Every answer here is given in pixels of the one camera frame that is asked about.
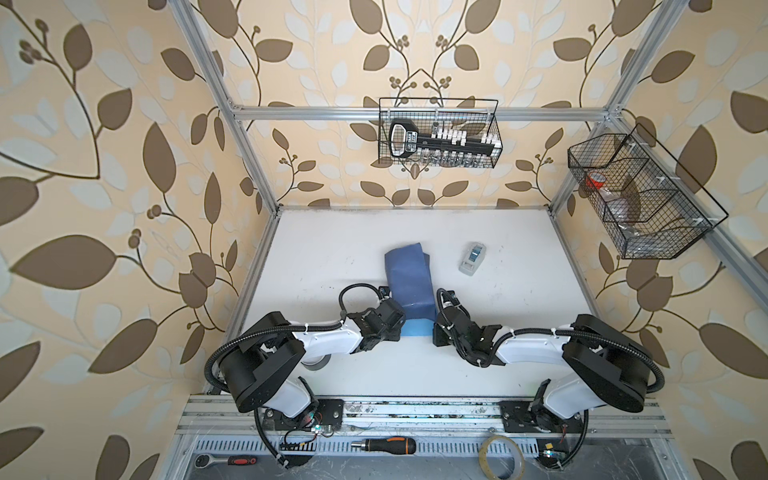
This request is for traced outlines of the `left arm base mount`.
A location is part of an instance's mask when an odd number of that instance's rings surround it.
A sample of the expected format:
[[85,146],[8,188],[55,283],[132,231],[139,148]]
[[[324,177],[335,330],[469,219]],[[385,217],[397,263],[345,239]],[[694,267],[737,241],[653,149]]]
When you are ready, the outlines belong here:
[[266,409],[261,414],[261,419],[268,430],[289,431],[298,429],[330,434],[341,428],[344,406],[345,402],[342,399],[321,398],[295,418],[289,418],[274,409]]

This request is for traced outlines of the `light blue wrapping paper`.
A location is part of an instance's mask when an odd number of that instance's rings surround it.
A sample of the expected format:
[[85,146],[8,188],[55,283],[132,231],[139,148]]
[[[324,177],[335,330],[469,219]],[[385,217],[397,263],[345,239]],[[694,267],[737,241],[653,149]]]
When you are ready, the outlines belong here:
[[406,245],[384,256],[385,274],[393,299],[405,312],[404,337],[431,337],[437,317],[430,256],[420,243]]

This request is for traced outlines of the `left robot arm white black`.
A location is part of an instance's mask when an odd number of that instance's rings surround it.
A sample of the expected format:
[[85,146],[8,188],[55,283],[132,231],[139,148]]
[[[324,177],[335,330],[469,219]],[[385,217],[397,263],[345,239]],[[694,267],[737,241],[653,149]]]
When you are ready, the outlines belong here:
[[311,389],[294,375],[299,365],[321,367],[333,355],[352,355],[400,338],[405,312],[393,299],[343,313],[331,324],[294,324],[281,312],[267,314],[206,361],[204,376],[234,399],[241,413],[269,408],[288,418],[316,408]]

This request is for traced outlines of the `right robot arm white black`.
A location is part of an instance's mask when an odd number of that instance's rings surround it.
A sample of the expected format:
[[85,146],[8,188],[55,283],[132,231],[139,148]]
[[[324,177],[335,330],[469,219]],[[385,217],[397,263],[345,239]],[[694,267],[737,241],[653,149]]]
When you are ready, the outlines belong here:
[[522,421],[553,430],[594,408],[639,413],[646,396],[665,386],[648,349],[591,314],[559,328],[480,326],[453,290],[436,292],[433,344],[451,345],[478,368],[536,363],[564,366],[560,379],[543,380]]

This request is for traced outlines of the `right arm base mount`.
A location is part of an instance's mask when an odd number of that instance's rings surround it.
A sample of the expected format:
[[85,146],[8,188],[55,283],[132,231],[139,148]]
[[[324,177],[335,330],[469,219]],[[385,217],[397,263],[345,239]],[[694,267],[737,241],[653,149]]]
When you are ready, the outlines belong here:
[[562,419],[544,407],[532,407],[531,401],[506,400],[500,401],[498,406],[506,433],[562,435],[581,433],[583,430],[578,415]]

